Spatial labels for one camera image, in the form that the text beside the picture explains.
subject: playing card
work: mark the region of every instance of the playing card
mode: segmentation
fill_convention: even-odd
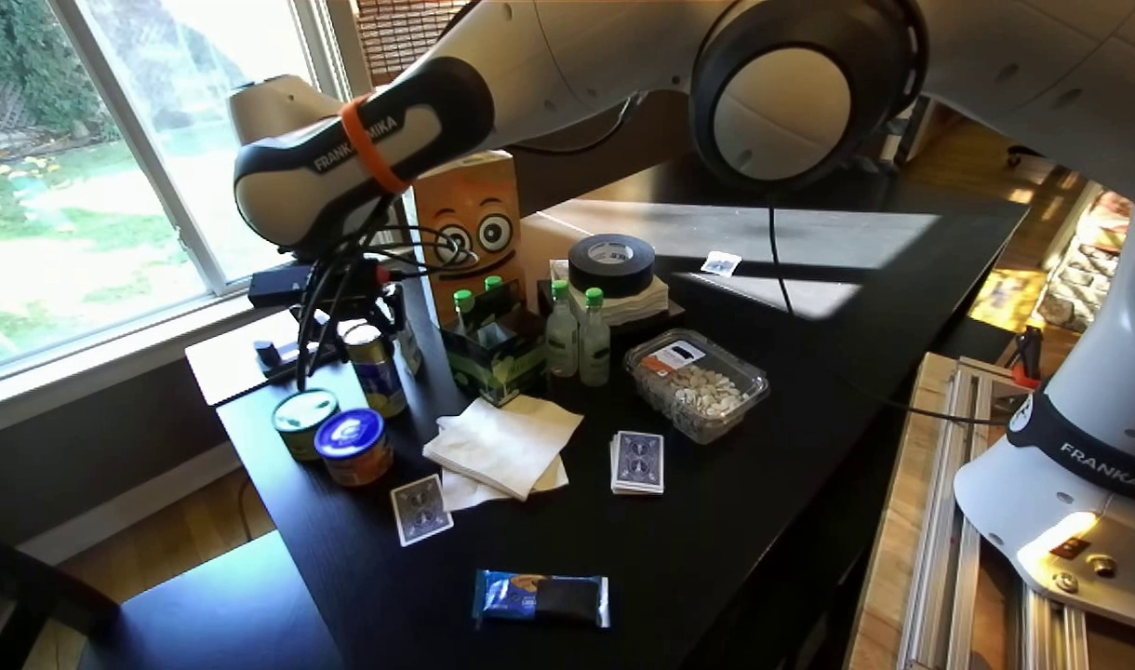
[[[609,492],[614,496],[661,496],[667,492],[667,440],[658,430],[614,430]]]
[[[438,488],[436,471],[392,488],[392,518],[394,518],[394,536],[403,540],[403,545],[414,545],[420,540],[431,540],[431,536],[453,529],[453,518],[441,503],[441,488]]]

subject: snack package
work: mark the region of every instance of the snack package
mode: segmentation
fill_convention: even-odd
[[[476,621],[578,621],[609,630],[609,580],[603,573],[506,573],[479,570]]]

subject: white napkin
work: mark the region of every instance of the white napkin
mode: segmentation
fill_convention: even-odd
[[[462,418],[438,420],[438,436],[425,444],[425,456],[510,500],[527,500],[578,423],[578,411],[544,398],[518,394],[501,410],[476,398]]]
[[[554,456],[554,462],[539,471],[539,480],[531,482],[531,496],[539,496],[539,492],[559,492],[559,488],[564,488],[564,482],[568,482],[564,462]],[[492,503],[492,500],[513,500],[513,496],[506,496],[506,492],[498,492],[498,488],[489,488],[485,480],[462,476],[462,471],[453,471],[453,469],[441,469],[441,505],[446,505],[446,511],[457,514],[457,511],[485,505],[485,503]]]

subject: plastic container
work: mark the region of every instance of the plastic container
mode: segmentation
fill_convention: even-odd
[[[312,436],[312,450],[337,488],[368,488],[392,469],[392,444],[377,410],[341,410],[328,418]]]
[[[624,368],[639,398],[693,444],[723,440],[771,390],[755,363],[688,327],[632,347]]]

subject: blue container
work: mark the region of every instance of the blue container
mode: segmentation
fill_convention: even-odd
[[[368,488],[392,469],[392,444],[377,410],[341,410],[328,418],[312,436],[312,450],[337,488]]]

